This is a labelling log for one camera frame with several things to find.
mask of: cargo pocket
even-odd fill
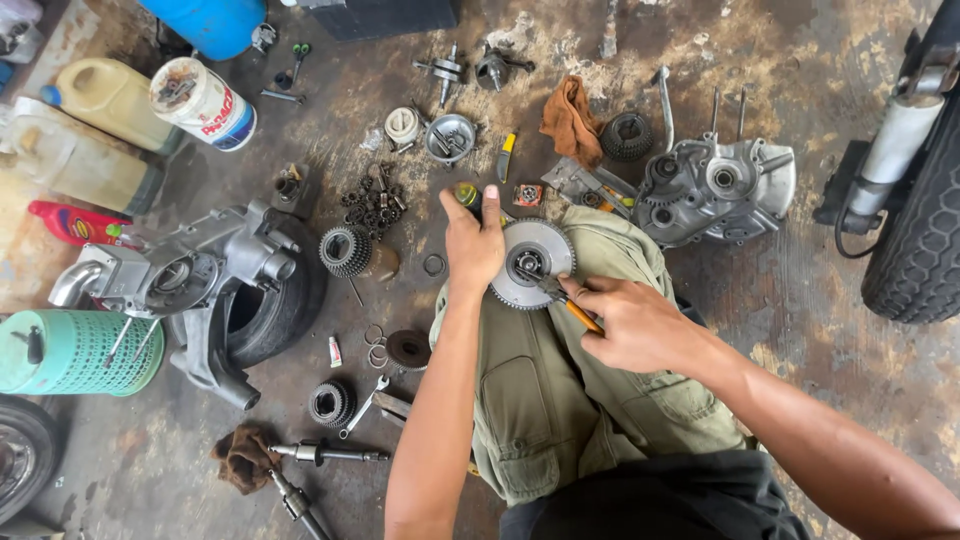
[[[717,450],[713,424],[730,423],[726,408],[712,392],[692,379],[649,390],[623,404],[653,454],[702,454]]]
[[[490,428],[494,473],[507,504],[552,493],[560,481],[554,433],[533,359],[518,356],[490,370],[480,382],[485,424]]]

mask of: person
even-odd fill
[[[808,538],[774,460],[861,538],[960,538],[960,502],[927,470],[684,317],[660,251],[626,221],[574,207],[562,223],[577,268],[561,284],[605,336],[559,304],[494,298],[504,236],[497,188],[484,193],[482,225],[441,194],[449,280],[387,540],[452,536],[471,446],[507,501],[504,539]]]

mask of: blue gas cylinder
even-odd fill
[[[264,0],[139,0],[140,5],[213,61],[231,59],[251,45],[267,20]]]

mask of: green scissors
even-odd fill
[[[297,43],[294,45],[294,58],[297,59],[297,64],[294,65],[294,84],[297,82],[297,74],[300,73],[300,64],[303,63],[303,57],[309,54],[309,52],[309,43]]]

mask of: hand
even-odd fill
[[[558,279],[570,300],[603,317],[606,337],[588,331],[580,343],[612,368],[687,375],[689,362],[702,357],[716,339],[646,283],[593,276],[581,286],[566,275]]]
[[[449,189],[440,202],[450,224],[446,227],[446,258],[450,267],[450,296],[479,300],[503,267],[503,229],[500,227],[500,192],[496,185],[483,191],[483,224],[477,222]]]

